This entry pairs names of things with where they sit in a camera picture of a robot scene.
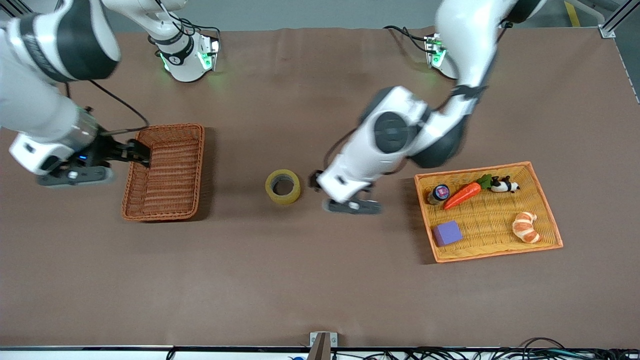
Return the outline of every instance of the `orange carrot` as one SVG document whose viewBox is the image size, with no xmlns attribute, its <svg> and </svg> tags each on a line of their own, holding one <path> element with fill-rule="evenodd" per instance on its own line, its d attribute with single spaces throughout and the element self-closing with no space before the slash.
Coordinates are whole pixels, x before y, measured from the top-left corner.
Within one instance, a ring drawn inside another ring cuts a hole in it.
<svg viewBox="0 0 640 360">
<path fill-rule="evenodd" d="M 466 185 L 462 189 L 458 190 L 452 197 L 444 203 L 444 209 L 451 209 L 455 205 L 458 205 L 466 200 L 471 199 L 480 193 L 482 189 L 491 187 L 491 174 L 483 175 L 480 179 Z"/>
</svg>

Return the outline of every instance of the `tape roll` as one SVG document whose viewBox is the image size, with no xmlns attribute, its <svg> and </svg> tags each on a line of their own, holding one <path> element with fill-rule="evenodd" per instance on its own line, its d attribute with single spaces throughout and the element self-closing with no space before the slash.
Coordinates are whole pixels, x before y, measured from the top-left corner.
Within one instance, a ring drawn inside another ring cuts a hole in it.
<svg viewBox="0 0 640 360">
<path fill-rule="evenodd" d="M 293 188 L 288 194 L 278 195 L 275 193 L 276 184 L 280 181 L 290 181 L 293 184 Z M 264 189 L 276 204 L 289 205 L 296 202 L 298 197 L 300 197 L 301 186 L 298 176 L 296 176 L 293 171 L 280 169 L 272 172 L 271 175 L 267 177 L 267 181 L 264 183 Z"/>
</svg>

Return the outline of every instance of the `purple block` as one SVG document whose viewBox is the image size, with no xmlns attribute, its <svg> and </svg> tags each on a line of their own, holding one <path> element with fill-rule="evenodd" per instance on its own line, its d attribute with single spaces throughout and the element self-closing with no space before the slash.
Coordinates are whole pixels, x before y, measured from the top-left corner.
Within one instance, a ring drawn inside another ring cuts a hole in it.
<svg viewBox="0 0 640 360">
<path fill-rule="evenodd" d="M 433 228 L 438 246 L 448 245 L 462 239 L 462 233 L 455 220 L 440 224 Z"/>
</svg>

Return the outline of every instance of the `croissant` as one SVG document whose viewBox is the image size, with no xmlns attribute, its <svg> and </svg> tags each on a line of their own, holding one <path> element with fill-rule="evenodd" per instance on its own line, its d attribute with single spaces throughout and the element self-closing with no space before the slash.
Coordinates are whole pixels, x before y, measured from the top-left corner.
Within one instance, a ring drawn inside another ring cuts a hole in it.
<svg viewBox="0 0 640 360">
<path fill-rule="evenodd" d="M 513 233 L 526 243 L 540 241 L 540 234 L 533 229 L 533 222 L 538 218 L 533 213 L 519 213 L 513 222 Z"/>
</svg>

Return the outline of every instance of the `wicker basket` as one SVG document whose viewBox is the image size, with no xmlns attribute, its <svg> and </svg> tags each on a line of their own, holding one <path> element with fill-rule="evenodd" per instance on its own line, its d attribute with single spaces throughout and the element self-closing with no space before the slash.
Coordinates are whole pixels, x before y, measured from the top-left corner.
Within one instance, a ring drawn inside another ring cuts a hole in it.
<svg viewBox="0 0 640 360">
<path fill-rule="evenodd" d="M 150 126 L 136 139 L 151 148 L 151 166 L 129 165 L 122 217 L 129 221 L 191 218 L 200 196 L 204 128 L 199 124 Z"/>
<path fill-rule="evenodd" d="M 440 184 L 446 184 L 454 194 L 484 174 L 500 178 L 510 175 L 511 181 L 520 185 L 520 190 L 515 193 L 483 190 L 448 210 L 444 210 L 442 204 L 433 206 L 426 202 L 428 192 Z M 424 225 L 438 263 L 558 249 L 563 246 L 556 221 L 530 162 L 420 174 L 414 179 Z M 538 216 L 533 223 L 541 236 L 538 243 L 525 243 L 512 232 L 511 224 L 516 215 L 523 211 Z M 463 239 L 439 247 L 432 228 L 451 220 L 458 223 Z"/>
</svg>

